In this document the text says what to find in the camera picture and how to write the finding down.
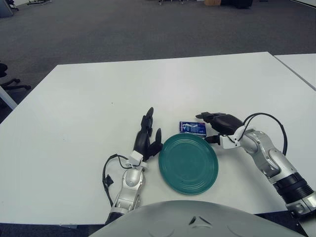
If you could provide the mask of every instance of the white table leg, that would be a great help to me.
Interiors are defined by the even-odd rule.
[[[1,99],[11,108],[15,109],[17,103],[6,93],[6,91],[0,86],[0,97]]]

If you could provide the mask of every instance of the teal plate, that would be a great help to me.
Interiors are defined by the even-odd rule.
[[[181,133],[170,137],[159,155],[159,169],[175,191],[195,195],[208,190],[218,174],[214,150],[202,138]]]

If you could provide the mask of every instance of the blue box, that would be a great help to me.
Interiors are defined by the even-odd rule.
[[[180,133],[190,133],[206,137],[204,122],[180,122]]]

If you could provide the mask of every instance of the gray carpet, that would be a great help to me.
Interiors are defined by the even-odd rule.
[[[316,53],[316,11],[289,0],[255,0],[250,9],[193,0],[162,6],[157,0],[53,0],[19,8],[14,17],[0,19],[0,60],[9,66],[0,83],[16,77],[34,88],[57,64]],[[19,103],[27,93],[10,95]],[[9,113],[0,108],[0,121]],[[2,224],[0,229],[3,237],[87,235],[85,227]]]

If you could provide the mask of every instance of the desk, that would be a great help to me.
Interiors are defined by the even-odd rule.
[[[277,55],[276,58],[316,90],[316,53]]]
[[[142,115],[153,106],[153,134],[178,133],[200,112],[244,119],[276,116],[288,136],[288,159],[312,188],[316,93],[267,52],[208,57],[58,65],[0,124],[0,222],[103,224],[110,211],[101,176],[107,158],[129,155]],[[280,150],[278,124],[258,117]],[[208,126],[207,134],[215,134]],[[285,210],[282,199],[242,148],[212,145],[214,185],[196,196],[168,187],[158,157],[148,162],[142,205],[175,199],[220,203],[250,213]],[[109,163],[115,198],[124,170]]]

